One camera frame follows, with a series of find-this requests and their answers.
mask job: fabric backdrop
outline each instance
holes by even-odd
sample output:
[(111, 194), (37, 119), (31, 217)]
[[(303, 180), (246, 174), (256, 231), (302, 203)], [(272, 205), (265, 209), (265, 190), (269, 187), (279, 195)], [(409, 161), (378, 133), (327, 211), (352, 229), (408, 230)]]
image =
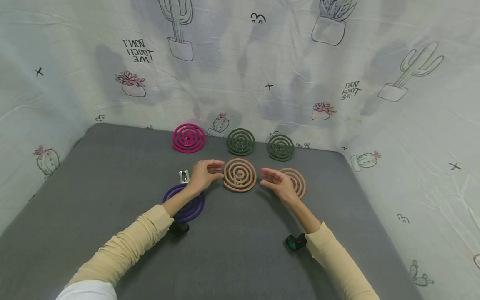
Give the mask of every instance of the fabric backdrop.
[(0, 12), (0, 232), (94, 123), (243, 127), (344, 154), (425, 299), (480, 299), (478, 1), (4, 0)]

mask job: fingers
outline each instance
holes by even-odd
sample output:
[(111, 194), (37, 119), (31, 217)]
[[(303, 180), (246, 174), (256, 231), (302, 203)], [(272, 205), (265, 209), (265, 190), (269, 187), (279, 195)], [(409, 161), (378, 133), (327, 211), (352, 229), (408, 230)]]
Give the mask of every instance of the fingers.
[(260, 185), (265, 186), (265, 187), (267, 187), (267, 188), (270, 188), (270, 189), (272, 189), (272, 190), (274, 190), (274, 189), (276, 188), (276, 185), (275, 185), (275, 184), (273, 184), (273, 183), (271, 183), (271, 182), (268, 182), (268, 181), (266, 181), (266, 180), (262, 180), (262, 181), (260, 182)]
[(274, 169), (269, 169), (269, 168), (262, 168), (262, 173), (263, 176), (270, 176), (273, 178), (276, 178), (278, 181), (281, 181), (281, 179), (284, 177), (285, 174), (283, 174), (280, 171), (274, 170)]
[(264, 178), (268, 179), (270, 182), (272, 182), (273, 184), (278, 184), (280, 181), (275, 178), (275, 177), (272, 177), (270, 175), (267, 175), (267, 174), (264, 174), (263, 175)]
[(207, 170), (208, 170), (209, 172), (215, 172), (215, 171), (221, 171), (221, 170), (222, 170), (222, 168), (221, 168), (221, 167), (219, 167), (219, 168), (215, 168), (215, 167), (207, 167)]
[(216, 159), (207, 159), (207, 160), (201, 160), (198, 162), (199, 164), (202, 163), (206, 167), (221, 167), (225, 164), (223, 160), (216, 160)]
[(210, 178), (211, 178), (212, 181), (217, 180), (217, 179), (222, 179), (223, 174), (222, 173), (210, 174)]

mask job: beige sleeve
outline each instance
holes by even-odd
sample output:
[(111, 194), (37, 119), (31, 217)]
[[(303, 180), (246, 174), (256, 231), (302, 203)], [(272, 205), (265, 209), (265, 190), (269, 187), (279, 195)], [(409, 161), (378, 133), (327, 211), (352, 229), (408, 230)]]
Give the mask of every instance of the beige sleeve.
[(357, 264), (325, 223), (305, 237), (312, 257), (327, 270), (345, 300), (379, 300)]
[(155, 205), (98, 249), (67, 286), (83, 280), (100, 280), (115, 286), (140, 256), (165, 236), (172, 223), (165, 208)]

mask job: hand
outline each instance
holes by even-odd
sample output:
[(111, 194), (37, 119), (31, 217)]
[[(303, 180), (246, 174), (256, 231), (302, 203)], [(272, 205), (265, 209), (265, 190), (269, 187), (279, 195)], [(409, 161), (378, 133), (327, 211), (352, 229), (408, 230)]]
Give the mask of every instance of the hand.
[(269, 181), (263, 179), (260, 184), (272, 189), (283, 205), (289, 210), (291, 210), (295, 204), (301, 202), (297, 192), (293, 188), (293, 182), (288, 175), (277, 170), (262, 168), (262, 177)]
[(210, 172), (221, 171), (224, 161), (209, 159), (201, 160), (193, 166), (192, 174), (190, 175), (190, 182), (185, 187), (186, 190), (191, 191), (194, 195), (200, 194), (213, 181), (223, 178), (222, 173), (212, 174)]

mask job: dark green mosquito coil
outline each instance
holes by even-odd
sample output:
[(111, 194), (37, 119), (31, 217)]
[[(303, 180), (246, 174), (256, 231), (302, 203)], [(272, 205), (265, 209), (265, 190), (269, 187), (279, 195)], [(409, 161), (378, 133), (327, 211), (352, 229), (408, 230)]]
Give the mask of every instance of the dark green mosquito coil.
[(253, 152), (255, 138), (253, 134), (243, 128), (232, 130), (227, 138), (228, 151), (236, 156), (247, 156)]
[(292, 140), (283, 134), (274, 135), (268, 140), (267, 150), (270, 154), (270, 157), (278, 161), (287, 161), (291, 160), (293, 157), (293, 146)]

